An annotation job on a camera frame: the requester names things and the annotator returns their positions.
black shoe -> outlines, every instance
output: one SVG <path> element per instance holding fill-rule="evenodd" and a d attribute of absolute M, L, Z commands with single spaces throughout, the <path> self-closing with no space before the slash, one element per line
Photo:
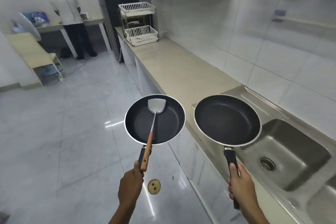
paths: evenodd
<path fill-rule="evenodd" d="M 97 53 L 96 52 L 93 52 L 91 54 L 89 54 L 90 57 L 97 57 Z"/>

sink basin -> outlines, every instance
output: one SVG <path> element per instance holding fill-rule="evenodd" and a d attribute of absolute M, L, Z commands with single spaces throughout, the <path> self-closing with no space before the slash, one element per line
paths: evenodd
<path fill-rule="evenodd" d="M 309 201 L 307 212 L 313 223 L 336 223 L 336 176 L 331 178 Z"/>
<path fill-rule="evenodd" d="M 250 165 L 259 165 L 268 179 L 284 191 L 296 190 L 331 158 L 326 148 L 278 119 L 264 124 L 260 137 L 241 150 L 256 161 Z"/>

black frying pan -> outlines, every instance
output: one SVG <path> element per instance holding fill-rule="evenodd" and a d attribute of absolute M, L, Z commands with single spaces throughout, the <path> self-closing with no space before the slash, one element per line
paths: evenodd
<path fill-rule="evenodd" d="M 140 152 L 140 164 L 144 157 L 145 146 L 154 118 L 154 114 L 148 110 L 148 100 L 153 98 L 165 99 L 166 106 L 163 112 L 156 116 L 152 145 L 160 145 L 170 141 L 179 135 L 186 123 L 184 108 L 176 99 L 170 96 L 154 94 L 143 97 L 133 103 L 125 115 L 124 125 L 128 135 L 133 140 L 144 145 Z"/>
<path fill-rule="evenodd" d="M 244 101 L 228 96 L 214 95 L 201 100 L 194 111 L 194 119 L 200 131 L 211 140 L 226 146 L 227 163 L 237 167 L 233 147 L 254 142 L 261 133 L 261 121 L 255 110 Z M 236 200 L 235 209 L 239 209 Z"/>

person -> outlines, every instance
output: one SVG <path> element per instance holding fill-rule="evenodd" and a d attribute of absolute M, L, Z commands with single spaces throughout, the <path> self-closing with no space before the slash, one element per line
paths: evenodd
<path fill-rule="evenodd" d="M 81 8 L 78 0 L 50 0 L 50 3 L 55 13 L 62 19 L 64 29 L 77 52 L 77 59 L 84 59 L 80 40 L 82 40 L 83 47 L 91 57 L 97 56 L 81 18 Z"/>
<path fill-rule="evenodd" d="M 232 176 L 227 180 L 229 184 L 229 197 L 232 200 L 234 198 L 237 200 L 241 213 L 249 224 L 270 224 L 258 204 L 251 176 L 241 163 L 238 163 L 238 170 L 240 171 L 240 176 L 237 173 L 236 166 L 233 163 L 230 164 Z M 118 192 L 119 207 L 109 224 L 129 223 L 143 182 L 144 174 L 140 171 L 139 162 L 136 161 L 134 168 L 126 172 L 120 180 Z"/>

two-tier dish rack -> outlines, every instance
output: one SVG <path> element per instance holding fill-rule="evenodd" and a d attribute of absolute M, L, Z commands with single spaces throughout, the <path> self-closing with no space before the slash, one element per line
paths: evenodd
<path fill-rule="evenodd" d="M 119 9 L 123 32 L 129 43 L 133 46 L 139 46 L 158 40 L 158 32 L 153 28 L 154 5 L 148 2 L 128 3 L 119 5 Z M 143 24 L 142 26 L 132 27 L 140 24 L 140 21 Z"/>

